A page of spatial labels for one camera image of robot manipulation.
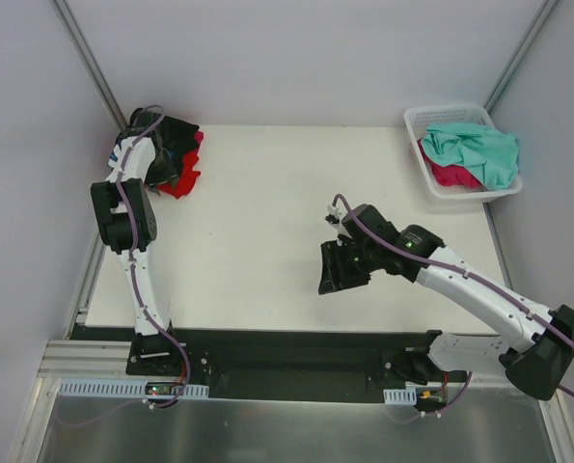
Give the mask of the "white plastic basket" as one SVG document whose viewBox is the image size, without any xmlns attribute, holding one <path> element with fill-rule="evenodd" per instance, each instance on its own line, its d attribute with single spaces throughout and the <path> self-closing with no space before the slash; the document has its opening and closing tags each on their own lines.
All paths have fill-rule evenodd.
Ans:
<svg viewBox="0 0 574 463">
<path fill-rule="evenodd" d="M 518 137 L 498 130 L 483 107 L 415 107 L 403 118 L 433 202 L 490 203 L 522 190 Z"/>
</svg>

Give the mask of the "black daisy t-shirt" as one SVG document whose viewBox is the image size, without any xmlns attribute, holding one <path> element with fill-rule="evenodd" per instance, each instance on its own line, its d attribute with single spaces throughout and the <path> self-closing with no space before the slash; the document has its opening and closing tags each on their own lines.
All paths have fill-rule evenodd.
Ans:
<svg viewBox="0 0 574 463">
<path fill-rule="evenodd" d="M 131 114 L 126 128 L 118 134 L 109 160 L 116 161 L 119 158 L 119 152 L 123 152 L 125 139 L 138 137 L 159 117 L 160 115 L 156 110 L 137 108 Z M 144 135 L 144 138 L 150 138 L 153 143 L 153 160 L 155 148 L 159 143 L 162 143 L 171 155 L 178 172 L 180 172 L 182 169 L 181 158 L 196 147 L 193 137 L 199 129 L 198 125 L 166 116 L 156 128 Z"/>
</svg>

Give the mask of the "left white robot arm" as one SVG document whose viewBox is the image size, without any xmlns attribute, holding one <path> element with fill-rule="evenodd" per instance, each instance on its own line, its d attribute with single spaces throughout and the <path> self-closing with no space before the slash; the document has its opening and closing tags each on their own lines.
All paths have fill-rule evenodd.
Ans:
<svg viewBox="0 0 574 463">
<path fill-rule="evenodd" d="M 150 265 L 157 222 L 145 180 L 160 155 L 158 128 L 164 119 L 159 105 L 136 110 L 109 156 L 110 174 L 90 187 L 98 234 L 117 256 L 132 301 L 135 325 L 126 368 L 129 374 L 152 368 L 170 375 L 181 364 L 172 320 L 166 304 L 159 300 Z"/>
</svg>

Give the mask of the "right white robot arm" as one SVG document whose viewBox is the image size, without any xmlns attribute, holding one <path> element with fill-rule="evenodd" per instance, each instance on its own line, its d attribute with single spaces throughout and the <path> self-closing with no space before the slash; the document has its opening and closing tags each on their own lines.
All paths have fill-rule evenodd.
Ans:
<svg viewBox="0 0 574 463">
<path fill-rule="evenodd" d="M 340 210 L 326 222 L 337 237 L 321 244 L 321 295 L 367 285 L 372 273 L 392 276 L 451 300 L 493 330 L 457 335 L 430 330 L 428 343 L 392 361 L 396 375 L 424 385 L 443 372 L 505 377 L 520 392 L 548 400 L 574 360 L 574 310 L 552 310 L 490 281 L 436 234 L 419 226 L 398 230 L 371 204 Z"/>
</svg>

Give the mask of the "red t-shirt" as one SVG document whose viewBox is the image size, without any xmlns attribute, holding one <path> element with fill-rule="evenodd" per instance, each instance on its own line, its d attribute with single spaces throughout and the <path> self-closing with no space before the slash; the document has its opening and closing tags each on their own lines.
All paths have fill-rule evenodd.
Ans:
<svg viewBox="0 0 574 463">
<path fill-rule="evenodd" d="M 194 188 L 201 172 L 197 169 L 197 164 L 200 160 L 199 151 L 205 135 L 201 130 L 198 130 L 193 139 L 196 147 L 187 152 L 182 158 L 182 173 L 175 186 L 172 184 L 162 184 L 158 186 L 160 193 L 166 193 L 176 199 L 187 196 Z"/>
</svg>

